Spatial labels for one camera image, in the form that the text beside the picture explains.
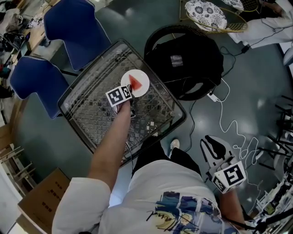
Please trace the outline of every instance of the blue chair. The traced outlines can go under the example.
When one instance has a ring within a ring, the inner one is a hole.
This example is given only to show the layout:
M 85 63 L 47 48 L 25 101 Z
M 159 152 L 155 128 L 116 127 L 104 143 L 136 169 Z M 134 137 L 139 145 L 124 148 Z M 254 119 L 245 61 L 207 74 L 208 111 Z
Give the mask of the blue chair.
M 57 102 L 68 88 L 68 83 L 55 65 L 32 56 L 19 59 L 10 84 L 21 99 L 37 93 L 51 119 L 60 113 Z
M 61 0 L 44 16 L 49 40 L 64 41 L 72 68 L 80 70 L 111 42 L 95 17 L 95 6 L 87 0 Z

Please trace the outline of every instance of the transparent table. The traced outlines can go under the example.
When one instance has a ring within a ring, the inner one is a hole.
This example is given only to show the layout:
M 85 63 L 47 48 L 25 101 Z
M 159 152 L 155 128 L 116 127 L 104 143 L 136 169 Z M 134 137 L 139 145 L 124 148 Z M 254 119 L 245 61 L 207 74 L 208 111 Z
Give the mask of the transparent table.
M 147 93 L 133 103 L 136 116 L 131 119 L 127 140 L 133 159 L 155 143 L 141 149 L 147 138 L 157 133 L 159 141 L 186 119 L 185 110 L 164 83 L 127 42 L 120 40 L 95 58 L 58 102 L 61 113 L 92 153 L 116 115 L 105 93 L 119 86 L 123 74 L 131 69 L 144 71 L 150 79 Z M 130 161 L 125 147 L 121 166 Z

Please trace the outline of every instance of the white t-shirt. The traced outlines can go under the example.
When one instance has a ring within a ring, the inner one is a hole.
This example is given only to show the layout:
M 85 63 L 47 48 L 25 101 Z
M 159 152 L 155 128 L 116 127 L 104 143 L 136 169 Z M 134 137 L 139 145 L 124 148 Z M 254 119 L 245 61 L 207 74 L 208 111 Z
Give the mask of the white t-shirt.
M 53 221 L 52 234 L 232 234 L 200 175 L 158 160 L 140 168 L 120 205 L 110 207 L 106 183 L 73 178 Z

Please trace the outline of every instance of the white cable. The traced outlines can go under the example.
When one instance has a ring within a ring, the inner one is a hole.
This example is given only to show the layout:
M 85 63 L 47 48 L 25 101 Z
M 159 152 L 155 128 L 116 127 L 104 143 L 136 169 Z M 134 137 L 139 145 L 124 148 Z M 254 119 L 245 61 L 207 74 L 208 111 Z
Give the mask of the white cable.
M 236 123 L 236 134 L 237 134 L 238 136 L 242 136 L 242 137 L 244 138 L 244 141 L 243 141 L 242 146 L 239 147 L 238 145 L 233 145 L 233 149 L 239 149 L 239 159 L 240 159 L 240 160 L 245 159 L 245 173 L 246 173 L 247 183 L 250 184 L 250 185 L 254 185 L 254 186 L 256 186 L 257 190 L 259 191 L 259 194 L 258 194 L 258 196 L 257 196 L 256 199 L 255 199 L 255 202 L 256 202 L 256 200 L 258 199 L 258 197 L 260 196 L 260 193 L 261 193 L 261 190 L 259 189 L 259 186 L 260 186 L 260 184 L 261 184 L 263 181 L 261 181 L 258 185 L 253 184 L 253 183 L 249 183 L 249 181 L 248 181 L 248 174 L 247 174 L 247 171 L 246 171 L 246 168 L 247 168 L 246 161 L 247 161 L 247 159 L 249 158 L 250 154 L 251 154 L 252 152 L 254 152 L 254 153 L 253 153 L 253 156 L 252 156 L 252 159 L 251 159 L 251 164 L 252 164 L 252 165 L 255 165 L 255 164 L 256 164 L 257 159 L 256 159 L 255 154 L 256 154 L 256 152 L 258 151 L 258 149 L 257 149 L 257 146 L 258 146 L 258 139 L 257 139 L 256 137 L 253 137 L 253 138 L 250 140 L 250 142 L 249 142 L 247 148 L 246 148 L 246 149 L 242 149 L 242 148 L 244 147 L 245 142 L 246 142 L 246 137 L 245 137 L 244 135 L 238 133 L 238 123 L 237 123 L 237 121 L 236 121 L 236 120 L 233 120 L 233 121 L 229 124 L 229 126 L 228 126 L 228 128 L 227 128 L 226 131 L 224 131 L 224 129 L 222 128 L 221 120 L 222 120 L 222 114 L 223 114 L 223 102 L 225 102 L 225 100 L 227 99 L 227 97 L 228 97 L 228 95 L 229 95 L 229 93 L 230 93 L 230 86 L 226 83 L 226 81 L 225 81 L 223 78 L 221 78 L 221 79 L 222 79 L 222 81 L 224 81 L 224 83 L 227 85 L 227 87 L 228 87 L 228 93 L 227 93 L 227 95 L 226 95 L 226 97 L 224 98 L 223 101 L 221 101 L 220 99 L 217 99 L 217 101 L 221 104 L 220 128 L 221 128 L 221 130 L 223 131 L 223 133 L 226 133 L 226 132 L 230 129 L 230 127 L 232 126 L 232 124 L 233 124 L 233 123 Z M 250 152 L 248 152 L 248 149 L 249 149 L 249 147 L 250 147 L 250 144 L 252 143 L 252 141 L 253 141 L 254 139 L 256 140 L 256 146 L 255 146 L 255 149 L 252 150 L 252 151 L 250 151 Z M 252 209 L 254 208 L 254 206 L 255 206 L 255 202 L 254 202 L 254 204 L 253 204 L 251 210 L 248 212 L 248 214 L 249 214 L 249 213 L 252 211 Z

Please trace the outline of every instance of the gray floor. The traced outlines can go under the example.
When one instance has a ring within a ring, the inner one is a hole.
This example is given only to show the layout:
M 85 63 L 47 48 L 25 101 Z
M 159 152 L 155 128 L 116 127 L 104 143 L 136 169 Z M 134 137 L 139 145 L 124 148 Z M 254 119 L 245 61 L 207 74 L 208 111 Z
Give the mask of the gray floor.
M 97 18 L 112 42 L 123 38 L 141 55 L 150 34 L 162 26 L 178 23 L 178 17 L 178 0 L 114 0 L 108 7 L 97 12 Z M 227 34 L 211 37 L 219 47 L 226 46 L 234 54 L 239 53 L 243 47 L 243 45 L 235 44 Z M 69 68 L 64 51 L 56 55 L 53 60 L 60 68 Z M 231 67 L 232 62 L 233 58 L 225 55 L 225 71 Z M 69 82 L 74 79 L 73 77 L 66 78 Z M 260 146 L 267 146 L 266 135 L 276 136 L 277 133 L 275 121 L 279 119 L 280 114 L 274 105 L 279 101 L 278 97 L 280 95 L 292 97 L 291 81 L 286 68 L 282 65 L 282 56 L 277 46 L 251 49 L 246 54 L 238 56 L 234 69 L 224 79 L 231 91 L 223 103 L 223 128 L 226 129 L 235 119 L 239 124 L 239 133 L 247 137 L 246 146 L 253 136 L 259 139 Z M 227 91 L 227 86 L 221 83 L 216 88 L 215 95 L 223 99 Z M 192 102 L 183 101 L 182 104 L 188 111 Z M 220 111 L 220 103 L 214 103 L 208 97 L 197 101 L 192 110 L 195 130 L 192 134 L 192 148 L 189 154 L 200 166 L 204 178 L 208 166 L 199 147 L 201 138 L 205 135 L 214 135 L 223 138 L 231 145 L 241 146 L 243 143 L 243 138 L 236 135 L 235 125 L 227 133 L 221 131 Z M 190 139 L 187 133 L 191 127 L 192 120 L 188 116 L 185 123 L 162 140 L 164 149 L 167 151 L 168 144 L 174 137 L 180 140 L 182 149 L 188 148 Z M 36 95 L 29 97 L 21 120 L 17 144 L 24 147 L 26 157 L 33 161 L 41 178 L 47 176 L 55 167 L 60 167 L 69 177 L 87 174 L 91 160 L 90 152 L 64 118 L 49 119 Z M 272 160 L 266 154 L 260 161 L 266 161 L 268 165 L 272 165 Z M 247 166 L 250 164 L 251 158 L 248 158 Z M 277 182 L 271 170 L 259 165 L 251 166 L 247 172 L 250 183 L 259 184 L 263 180 L 260 185 L 262 192 L 270 190 Z M 123 198 L 127 192 L 130 173 L 131 164 L 127 164 L 119 171 L 114 188 L 114 194 L 119 198 Z M 211 189 L 215 188 L 209 181 L 207 185 Z M 258 190 L 255 186 L 245 184 L 239 188 L 239 197 L 246 211 L 250 210 L 257 195 Z

